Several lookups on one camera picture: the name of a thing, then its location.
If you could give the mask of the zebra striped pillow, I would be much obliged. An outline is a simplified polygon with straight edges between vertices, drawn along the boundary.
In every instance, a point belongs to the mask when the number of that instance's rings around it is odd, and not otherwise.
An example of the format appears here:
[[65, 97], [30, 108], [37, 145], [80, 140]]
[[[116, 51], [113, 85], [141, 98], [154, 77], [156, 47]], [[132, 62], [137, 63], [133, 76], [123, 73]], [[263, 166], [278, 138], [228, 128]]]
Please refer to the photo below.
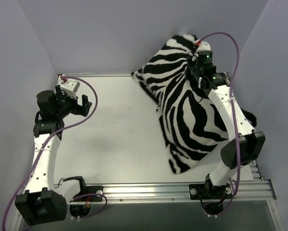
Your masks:
[[228, 139], [216, 106], [190, 82], [196, 35], [172, 36], [132, 79], [156, 104], [167, 159], [174, 174], [189, 171]]

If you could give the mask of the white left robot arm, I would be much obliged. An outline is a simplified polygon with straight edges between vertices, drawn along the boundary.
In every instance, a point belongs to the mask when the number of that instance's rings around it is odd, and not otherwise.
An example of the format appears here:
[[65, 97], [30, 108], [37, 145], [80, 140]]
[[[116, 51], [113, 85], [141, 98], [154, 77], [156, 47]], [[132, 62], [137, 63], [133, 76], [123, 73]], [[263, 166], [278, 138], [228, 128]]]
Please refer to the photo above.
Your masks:
[[33, 128], [35, 153], [32, 171], [24, 192], [15, 198], [15, 206], [29, 226], [61, 221], [66, 218], [67, 204], [72, 199], [83, 201], [87, 189], [80, 179], [67, 180], [59, 188], [54, 186], [57, 151], [65, 128], [64, 118], [69, 114], [87, 116], [92, 103], [86, 95], [78, 104], [78, 87], [56, 86], [37, 94], [39, 111]]

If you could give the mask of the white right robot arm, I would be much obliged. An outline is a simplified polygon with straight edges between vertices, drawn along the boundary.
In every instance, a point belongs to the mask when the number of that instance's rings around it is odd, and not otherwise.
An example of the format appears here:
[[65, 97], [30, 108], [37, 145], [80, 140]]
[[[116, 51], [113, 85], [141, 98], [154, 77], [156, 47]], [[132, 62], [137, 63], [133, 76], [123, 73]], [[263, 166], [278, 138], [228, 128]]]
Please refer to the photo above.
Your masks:
[[198, 51], [190, 59], [189, 66], [191, 79], [216, 107], [229, 139], [220, 149], [220, 163], [206, 179], [204, 194], [211, 199], [221, 193], [221, 187], [228, 184], [230, 178], [240, 179], [241, 168], [258, 158], [265, 142], [264, 133], [256, 131], [239, 107], [228, 73], [218, 73], [212, 58], [212, 51]]

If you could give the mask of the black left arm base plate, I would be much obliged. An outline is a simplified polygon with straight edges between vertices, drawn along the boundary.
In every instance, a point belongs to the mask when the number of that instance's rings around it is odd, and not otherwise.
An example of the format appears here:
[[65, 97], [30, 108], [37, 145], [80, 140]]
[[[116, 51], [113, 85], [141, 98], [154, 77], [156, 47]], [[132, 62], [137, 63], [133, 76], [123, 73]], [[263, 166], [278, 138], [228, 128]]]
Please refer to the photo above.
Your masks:
[[[87, 185], [84, 190], [81, 190], [78, 194], [73, 196], [73, 199], [85, 194], [103, 194], [103, 191], [104, 187], [102, 185]], [[92, 195], [90, 198], [89, 196], [84, 196], [82, 198], [76, 199], [76, 201], [82, 202], [101, 202], [102, 200], [102, 196], [99, 195]]]

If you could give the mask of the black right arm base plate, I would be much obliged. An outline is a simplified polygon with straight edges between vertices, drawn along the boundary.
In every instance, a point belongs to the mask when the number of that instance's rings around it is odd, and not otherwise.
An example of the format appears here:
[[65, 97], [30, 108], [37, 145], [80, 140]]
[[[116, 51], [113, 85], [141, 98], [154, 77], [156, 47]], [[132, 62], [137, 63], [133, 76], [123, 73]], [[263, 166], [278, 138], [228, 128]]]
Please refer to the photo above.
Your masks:
[[230, 199], [232, 191], [229, 184], [223, 186], [207, 186], [206, 184], [189, 184], [191, 200], [221, 200]]

